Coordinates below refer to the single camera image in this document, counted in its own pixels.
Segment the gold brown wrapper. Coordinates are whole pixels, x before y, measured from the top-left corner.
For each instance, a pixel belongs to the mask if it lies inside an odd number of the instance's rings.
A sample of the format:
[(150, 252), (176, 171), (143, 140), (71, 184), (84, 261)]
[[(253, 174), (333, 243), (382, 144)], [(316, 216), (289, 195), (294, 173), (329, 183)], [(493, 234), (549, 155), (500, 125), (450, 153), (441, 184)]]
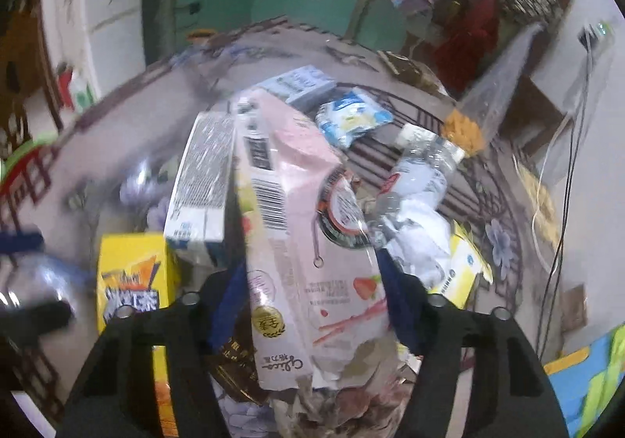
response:
[(228, 341), (205, 360), (213, 379), (235, 402), (262, 406), (268, 392), (259, 386), (254, 353), (250, 308), (246, 304), (237, 315)]

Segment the yellow iced tea carton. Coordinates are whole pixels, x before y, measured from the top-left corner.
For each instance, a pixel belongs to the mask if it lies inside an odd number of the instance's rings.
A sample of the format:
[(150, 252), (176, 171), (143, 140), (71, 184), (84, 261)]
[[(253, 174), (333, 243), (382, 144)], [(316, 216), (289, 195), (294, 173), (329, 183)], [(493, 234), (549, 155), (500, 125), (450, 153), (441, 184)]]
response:
[(180, 288), (174, 254), (160, 233), (108, 234), (97, 262), (97, 329), (104, 330), (116, 309), (155, 311), (171, 305)]

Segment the pink paper trash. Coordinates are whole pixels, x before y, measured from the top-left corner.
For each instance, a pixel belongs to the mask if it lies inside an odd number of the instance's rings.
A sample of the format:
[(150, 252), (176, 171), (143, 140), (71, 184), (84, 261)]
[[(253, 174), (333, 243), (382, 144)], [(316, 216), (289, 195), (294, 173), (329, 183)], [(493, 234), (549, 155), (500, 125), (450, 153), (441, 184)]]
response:
[(378, 366), (361, 387), (339, 390), (303, 385), (270, 397), (283, 437), (392, 437), (398, 430), (416, 382), (416, 371), (400, 361)]

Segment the yellow medicine box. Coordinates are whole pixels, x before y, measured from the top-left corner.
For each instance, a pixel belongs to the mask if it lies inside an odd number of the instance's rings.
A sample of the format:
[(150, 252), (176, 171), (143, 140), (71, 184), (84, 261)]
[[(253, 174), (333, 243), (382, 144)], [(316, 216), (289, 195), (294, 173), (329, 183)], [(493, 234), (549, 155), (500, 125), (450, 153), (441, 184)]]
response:
[(443, 295), (459, 309), (465, 309), (477, 280), (494, 282), (493, 270), (485, 261), (469, 233), (458, 222), (452, 222), (450, 259), (443, 279), (430, 293)]

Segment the white blue carton box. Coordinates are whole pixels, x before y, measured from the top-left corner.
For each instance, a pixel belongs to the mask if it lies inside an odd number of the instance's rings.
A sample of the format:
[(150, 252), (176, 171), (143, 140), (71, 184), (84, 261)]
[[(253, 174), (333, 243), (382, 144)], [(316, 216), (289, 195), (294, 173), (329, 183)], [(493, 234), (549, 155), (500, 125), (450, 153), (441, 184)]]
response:
[(182, 152), (163, 236), (180, 258), (196, 266), (218, 268), (225, 263), (234, 142), (231, 115), (201, 112)]

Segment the clear plastic bottle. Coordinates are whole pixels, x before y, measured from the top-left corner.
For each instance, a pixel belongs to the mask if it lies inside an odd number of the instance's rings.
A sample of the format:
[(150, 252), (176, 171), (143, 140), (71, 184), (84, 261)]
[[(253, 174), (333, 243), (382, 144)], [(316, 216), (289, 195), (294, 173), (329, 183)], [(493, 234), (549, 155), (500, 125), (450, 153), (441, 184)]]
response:
[(369, 215), (370, 239), (399, 269), (432, 290), (442, 284), (451, 261), (450, 225), (438, 208), (465, 151), (410, 124), (399, 131), (395, 146), (403, 153)]

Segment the pink snack bag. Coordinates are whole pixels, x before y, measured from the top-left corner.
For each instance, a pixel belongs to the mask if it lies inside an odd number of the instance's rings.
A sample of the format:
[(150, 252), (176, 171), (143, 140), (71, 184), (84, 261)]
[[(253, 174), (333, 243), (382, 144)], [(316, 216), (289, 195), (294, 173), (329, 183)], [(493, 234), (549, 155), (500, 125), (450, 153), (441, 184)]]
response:
[(241, 94), (232, 111), (259, 385), (366, 385), (390, 319), (348, 171), (314, 123), (269, 92)]

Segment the blue white snack wrapper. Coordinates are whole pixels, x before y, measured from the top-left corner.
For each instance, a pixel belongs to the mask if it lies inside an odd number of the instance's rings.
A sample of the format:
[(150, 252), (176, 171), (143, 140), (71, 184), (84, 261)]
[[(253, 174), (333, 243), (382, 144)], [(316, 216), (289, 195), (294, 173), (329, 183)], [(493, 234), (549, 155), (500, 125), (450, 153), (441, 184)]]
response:
[(393, 114), (379, 105), (374, 96), (351, 88), (340, 98), (319, 107), (316, 124), (330, 145), (347, 151), (355, 139), (391, 124)]

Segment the blue white milk carton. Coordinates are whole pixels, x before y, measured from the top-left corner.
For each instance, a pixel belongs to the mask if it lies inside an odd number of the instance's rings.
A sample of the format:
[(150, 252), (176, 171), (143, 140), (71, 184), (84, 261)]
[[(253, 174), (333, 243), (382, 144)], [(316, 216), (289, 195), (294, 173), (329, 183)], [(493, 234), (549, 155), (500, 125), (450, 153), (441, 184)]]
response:
[(316, 109), (336, 89), (337, 81), (315, 66), (301, 66), (267, 78), (255, 87), (306, 113)]

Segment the red green trash basin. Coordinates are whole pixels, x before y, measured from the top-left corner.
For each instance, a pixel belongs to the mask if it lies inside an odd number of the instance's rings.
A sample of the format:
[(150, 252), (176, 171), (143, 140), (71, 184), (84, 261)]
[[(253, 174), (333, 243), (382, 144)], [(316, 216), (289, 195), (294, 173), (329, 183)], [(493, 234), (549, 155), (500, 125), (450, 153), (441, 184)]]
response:
[(42, 135), (39, 139), (30, 139), (21, 145), (7, 160), (1, 161), (1, 193), (4, 195), (15, 182), (24, 175), (30, 166), (40, 164), (46, 167), (56, 158), (57, 136)]

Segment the clear bag orange snacks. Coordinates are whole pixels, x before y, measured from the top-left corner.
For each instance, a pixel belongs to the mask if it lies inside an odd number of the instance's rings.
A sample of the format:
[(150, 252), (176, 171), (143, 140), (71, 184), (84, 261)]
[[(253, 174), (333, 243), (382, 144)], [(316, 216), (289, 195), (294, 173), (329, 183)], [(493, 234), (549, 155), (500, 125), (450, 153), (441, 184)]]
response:
[(545, 23), (525, 26), (488, 70), (469, 88), (442, 127), (442, 136), (466, 157), (485, 150), (504, 120), (531, 46)]

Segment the brown snack package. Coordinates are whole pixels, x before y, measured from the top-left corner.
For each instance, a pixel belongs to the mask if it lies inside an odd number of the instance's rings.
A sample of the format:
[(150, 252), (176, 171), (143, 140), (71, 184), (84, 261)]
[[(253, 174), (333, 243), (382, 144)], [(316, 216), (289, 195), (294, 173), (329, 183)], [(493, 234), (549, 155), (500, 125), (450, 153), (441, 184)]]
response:
[(389, 51), (378, 51), (378, 57), (391, 74), (403, 82), (432, 95), (441, 93), (442, 83), (429, 66)]

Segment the red hanging garment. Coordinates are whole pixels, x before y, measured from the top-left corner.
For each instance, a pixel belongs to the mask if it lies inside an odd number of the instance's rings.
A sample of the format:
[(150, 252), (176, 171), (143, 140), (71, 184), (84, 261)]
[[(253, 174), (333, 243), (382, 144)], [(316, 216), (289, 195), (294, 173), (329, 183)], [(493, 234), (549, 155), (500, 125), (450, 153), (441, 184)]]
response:
[(462, 93), (478, 76), (480, 61), (499, 39), (498, 0), (479, 0), (433, 52), (436, 74), (448, 92)]

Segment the brown hanging handbag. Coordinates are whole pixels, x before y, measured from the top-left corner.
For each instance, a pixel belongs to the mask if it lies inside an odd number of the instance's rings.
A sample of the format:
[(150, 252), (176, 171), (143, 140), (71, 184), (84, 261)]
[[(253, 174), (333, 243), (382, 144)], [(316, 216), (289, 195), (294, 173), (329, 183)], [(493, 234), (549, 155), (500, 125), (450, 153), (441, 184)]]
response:
[(464, 17), (469, 3), (469, 0), (437, 0), (432, 22), (441, 27), (454, 25)]

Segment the white refrigerator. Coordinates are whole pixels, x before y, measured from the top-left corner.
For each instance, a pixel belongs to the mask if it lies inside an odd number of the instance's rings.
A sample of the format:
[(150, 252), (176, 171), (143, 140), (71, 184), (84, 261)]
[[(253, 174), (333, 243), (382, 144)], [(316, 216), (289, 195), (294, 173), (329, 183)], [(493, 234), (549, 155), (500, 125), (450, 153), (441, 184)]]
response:
[(76, 69), (101, 99), (146, 69), (142, 0), (41, 0), (53, 69)]

